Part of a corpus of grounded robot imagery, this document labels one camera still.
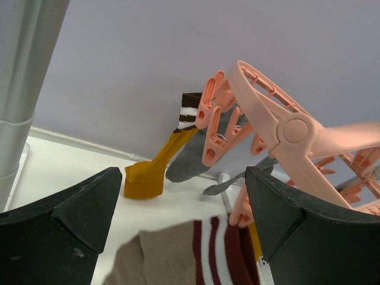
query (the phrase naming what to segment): white floor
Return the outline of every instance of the white floor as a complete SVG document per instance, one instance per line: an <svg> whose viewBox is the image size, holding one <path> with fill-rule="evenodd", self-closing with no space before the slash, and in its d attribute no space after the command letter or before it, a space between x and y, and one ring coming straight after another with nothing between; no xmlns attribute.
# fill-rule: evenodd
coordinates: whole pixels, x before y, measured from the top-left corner
<svg viewBox="0 0 380 285"><path fill-rule="evenodd" d="M90 150L28 137L30 151L14 192L10 208L16 208L67 187L110 167L124 167L132 161ZM162 196L148 201L134 201L120 196L113 216L104 252L99 256L91 285L100 285L111 269L117 248L130 240L139 229L160 229L192 219L226 212L220 196L202 196L215 182L193 178L183 183L165 182Z"/></svg>

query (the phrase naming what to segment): white surface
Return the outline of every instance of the white surface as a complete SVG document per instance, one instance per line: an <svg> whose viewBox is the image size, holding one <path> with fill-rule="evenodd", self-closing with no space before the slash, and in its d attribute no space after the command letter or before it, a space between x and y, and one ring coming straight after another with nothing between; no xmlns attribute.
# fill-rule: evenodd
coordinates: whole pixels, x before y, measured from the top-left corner
<svg viewBox="0 0 380 285"><path fill-rule="evenodd" d="M20 164L18 165L18 170L17 170L17 173L16 173L16 177L14 178L13 186L11 188L11 193L9 194L8 201L5 204L4 212L8 211L9 208L13 208L12 207L13 194L14 194L14 192L16 190L17 185L18 185L18 181L20 180L20 175L23 172L24 165L25 165L25 162L26 162L26 158L28 156L29 149L30 149L29 144L26 143L24 145L23 153L21 153Z"/></svg>
<svg viewBox="0 0 380 285"><path fill-rule="evenodd" d="M379 11L356 0L71 0L34 125L153 158L181 94L238 59L326 126L378 121ZM211 172L256 164L249 145Z"/></svg>
<svg viewBox="0 0 380 285"><path fill-rule="evenodd" d="M124 174L124 167L133 164L124 159L39 138L28 137L27 142L30 152L14 193L12 208L73 186L110 166L120 167ZM92 285L101 285L111 269L117 248L129 241L139 229L155 230L225 213L220 197L202 196L203 190L213 183L204 178L193 178L179 184L165 181L163 195L148 201L134 201L120 196Z"/></svg>

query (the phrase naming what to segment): white pole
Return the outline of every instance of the white pole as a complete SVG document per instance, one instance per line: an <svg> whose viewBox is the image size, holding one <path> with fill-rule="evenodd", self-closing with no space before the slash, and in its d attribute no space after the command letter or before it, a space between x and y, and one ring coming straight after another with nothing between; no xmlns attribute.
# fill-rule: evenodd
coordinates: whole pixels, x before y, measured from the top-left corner
<svg viewBox="0 0 380 285"><path fill-rule="evenodd" d="M0 1L0 212L4 210L69 0Z"/></svg>

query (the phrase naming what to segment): gray wall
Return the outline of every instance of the gray wall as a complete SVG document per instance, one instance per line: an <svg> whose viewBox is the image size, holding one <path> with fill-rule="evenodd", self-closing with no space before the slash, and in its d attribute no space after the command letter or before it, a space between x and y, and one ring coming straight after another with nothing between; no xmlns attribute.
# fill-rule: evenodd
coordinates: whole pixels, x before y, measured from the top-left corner
<svg viewBox="0 0 380 285"><path fill-rule="evenodd" d="M71 0L34 125L153 157L181 94L238 59L325 126L380 120L379 13L375 0ZM212 173L257 162L249 144Z"/></svg>

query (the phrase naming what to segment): plastic bar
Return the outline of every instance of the plastic bar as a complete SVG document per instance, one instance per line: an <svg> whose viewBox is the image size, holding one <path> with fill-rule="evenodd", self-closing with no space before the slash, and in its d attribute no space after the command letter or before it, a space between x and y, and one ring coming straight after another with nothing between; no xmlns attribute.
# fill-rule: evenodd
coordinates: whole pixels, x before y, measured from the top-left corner
<svg viewBox="0 0 380 285"><path fill-rule="evenodd" d="M69 0L0 1L0 212L10 194Z"/></svg>

